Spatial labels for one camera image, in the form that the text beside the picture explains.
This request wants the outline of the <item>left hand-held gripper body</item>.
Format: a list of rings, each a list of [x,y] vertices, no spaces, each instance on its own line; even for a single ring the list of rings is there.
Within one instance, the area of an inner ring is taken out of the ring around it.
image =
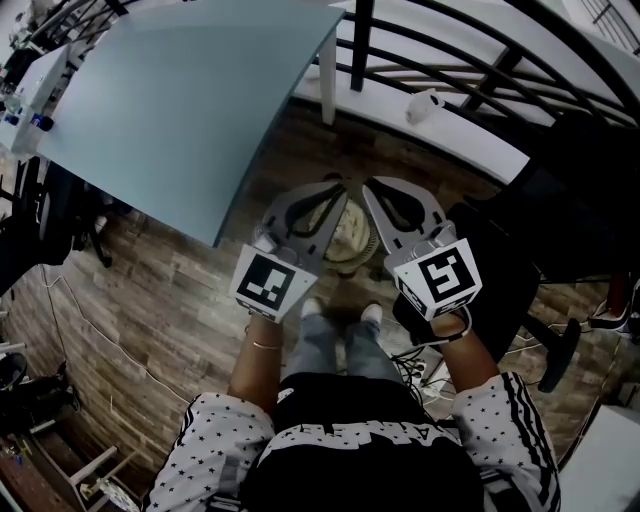
[[[280,321],[316,283],[322,261],[310,261],[297,236],[278,236],[258,225],[242,249],[229,293],[245,309]]]

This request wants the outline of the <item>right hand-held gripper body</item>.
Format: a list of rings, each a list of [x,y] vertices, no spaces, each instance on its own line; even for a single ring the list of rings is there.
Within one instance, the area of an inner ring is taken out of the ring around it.
[[[397,249],[384,260],[400,293],[426,320],[459,309],[477,296],[482,281],[467,239],[452,223]]]

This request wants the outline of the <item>green mesh waste bin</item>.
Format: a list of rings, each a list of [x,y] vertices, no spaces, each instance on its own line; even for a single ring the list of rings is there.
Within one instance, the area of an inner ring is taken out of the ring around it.
[[[377,229],[374,225],[374,221],[372,220],[369,209],[362,196],[361,186],[358,185],[357,183],[354,183],[350,178],[344,177],[341,174],[336,172],[326,174],[322,178],[322,180],[331,181],[331,182],[341,182],[347,190],[348,200],[352,199],[357,204],[359,204],[363,208],[369,220],[371,234],[369,237],[368,244],[363,253],[361,253],[354,259],[343,261],[343,262],[328,261],[324,257],[324,263],[328,270],[331,270],[337,273],[343,278],[350,278],[356,274],[359,268],[365,266],[367,262],[373,258],[373,256],[375,255],[375,253],[379,248],[380,238],[379,238]]]

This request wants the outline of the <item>cream clothes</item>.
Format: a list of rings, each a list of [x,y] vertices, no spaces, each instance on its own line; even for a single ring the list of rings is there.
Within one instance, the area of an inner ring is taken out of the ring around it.
[[[366,213],[359,204],[349,199],[326,248],[325,259],[343,262],[356,258],[364,252],[370,234]]]

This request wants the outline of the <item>person's left forearm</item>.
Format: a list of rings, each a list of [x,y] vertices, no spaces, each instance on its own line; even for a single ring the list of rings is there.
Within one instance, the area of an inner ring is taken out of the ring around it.
[[[271,415],[279,391],[282,354],[282,326],[259,314],[252,315],[227,394]]]

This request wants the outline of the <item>person's right forearm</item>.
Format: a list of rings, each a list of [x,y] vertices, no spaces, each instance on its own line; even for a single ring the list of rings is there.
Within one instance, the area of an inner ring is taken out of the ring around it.
[[[464,321],[457,314],[447,313],[434,318],[430,326],[436,336],[450,338],[462,331]],[[479,387],[500,374],[491,354],[472,329],[461,338],[441,344],[440,351],[458,393]]]

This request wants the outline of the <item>person's leg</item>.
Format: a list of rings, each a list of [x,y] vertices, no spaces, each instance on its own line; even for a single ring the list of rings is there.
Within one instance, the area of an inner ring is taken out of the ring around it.
[[[371,320],[362,320],[348,328],[345,338],[346,373],[348,376],[403,384],[400,372],[378,343],[379,334],[379,324]]]
[[[321,313],[304,316],[281,380],[306,373],[337,375],[338,347],[342,344],[341,332],[331,319]]]

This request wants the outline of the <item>white power strip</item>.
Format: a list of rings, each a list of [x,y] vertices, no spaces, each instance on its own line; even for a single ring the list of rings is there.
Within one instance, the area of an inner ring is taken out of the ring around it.
[[[430,364],[416,358],[407,364],[409,382],[414,390],[431,398],[443,398],[442,390],[449,382],[450,373],[443,359]]]

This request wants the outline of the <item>person's right leg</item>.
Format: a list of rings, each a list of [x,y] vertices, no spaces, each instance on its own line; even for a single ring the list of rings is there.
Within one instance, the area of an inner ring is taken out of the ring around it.
[[[379,334],[379,324],[371,320],[362,320],[348,328],[345,338],[346,373],[348,376],[403,384],[400,372],[378,343]]]

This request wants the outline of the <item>pale blue glass table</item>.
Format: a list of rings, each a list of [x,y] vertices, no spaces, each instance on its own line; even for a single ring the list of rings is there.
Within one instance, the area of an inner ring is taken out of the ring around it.
[[[129,13],[73,75],[38,151],[213,246],[344,14],[301,0],[194,0]]]

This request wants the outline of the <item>black metal railing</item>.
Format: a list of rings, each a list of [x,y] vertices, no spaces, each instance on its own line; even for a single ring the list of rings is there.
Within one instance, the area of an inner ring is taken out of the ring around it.
[[[385,21],[375,14],[374,0],[356,0],[354,12],[345,15],[352,24],[354,34],[339,39],[337,45],[352,53],[349,65],[340,64],[338,70],[351,76],[355,90],[361,90],[370,80],[407,93],[422,92],[433,85],[439,92],[463,96],[452,112],[474,123],[480,123],[481,107],[491,108],[493,116],[516,123],[531,130],[535,122],[511,108],[512,103],[524,104],[558,119],[568,111],[582,110],[608,125],[634,128],[640,126],[640,100],[631,97],[629,87],[596,48],[578,31],[544,6],[533,0],[506,0],[512,8],[523,13],[551,34],[584,61],[598,77],[614,88],[616,99],[609,100],[574,85],[560,71],[532,49],[516,41],[502,29],[482,21],[478,16],[464,13],[458,7],[449,7],[440,0],[407,0],[423,11],[443,15],[500,43],[502,52],[495,63],[489,64],[469,51],[443,39],[432,36],[424,29],[413,29],[398,22]],[[385,50],[370,41],[372,30],[392,34],[422,46],[435,49],[458,59],[458,64],[429,64],[409,58],[398,50]]]

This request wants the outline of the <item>person's black white starred shirt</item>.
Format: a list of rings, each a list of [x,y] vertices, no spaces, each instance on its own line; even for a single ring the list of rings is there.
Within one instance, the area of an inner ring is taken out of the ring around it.
[[[144,512],[559,512],[549,436],[522,379],[459,393],[453,430],[403,385],[302,373],[273,415],[197,396]]]

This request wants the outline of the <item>black swivel chair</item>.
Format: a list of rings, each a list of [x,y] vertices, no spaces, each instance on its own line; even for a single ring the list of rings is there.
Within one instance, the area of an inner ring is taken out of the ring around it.
[[[90,241],[104,267],[112,258],[101,247],[96,222],[115,209],[101,191],[50,163],[42,182],[41,160],[32,157],[16,165],[14,191],[2,189],[0,198],[11,203],[11,215],[0,221],[0,296],[31,268],[59,266],[73,250]]]

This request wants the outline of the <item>white wooden rack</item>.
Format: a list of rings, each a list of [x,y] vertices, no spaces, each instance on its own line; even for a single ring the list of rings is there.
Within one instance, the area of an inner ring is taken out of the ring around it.
[[[31,512],[139,512],[140,498],[119,478],[134,457],[110,446],[86,458],[42,426],[0,446],[0,477]]]

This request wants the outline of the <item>white office desk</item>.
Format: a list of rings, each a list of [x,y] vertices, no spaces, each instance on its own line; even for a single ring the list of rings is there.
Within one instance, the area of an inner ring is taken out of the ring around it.
[[[32,120],[43,116],[44,106],[67,67],[70,45],[64,45],[35,60],[7,100],[8,110],[0,121],[0,142],[14,154],[36,152],[35,136],[41,132]]]

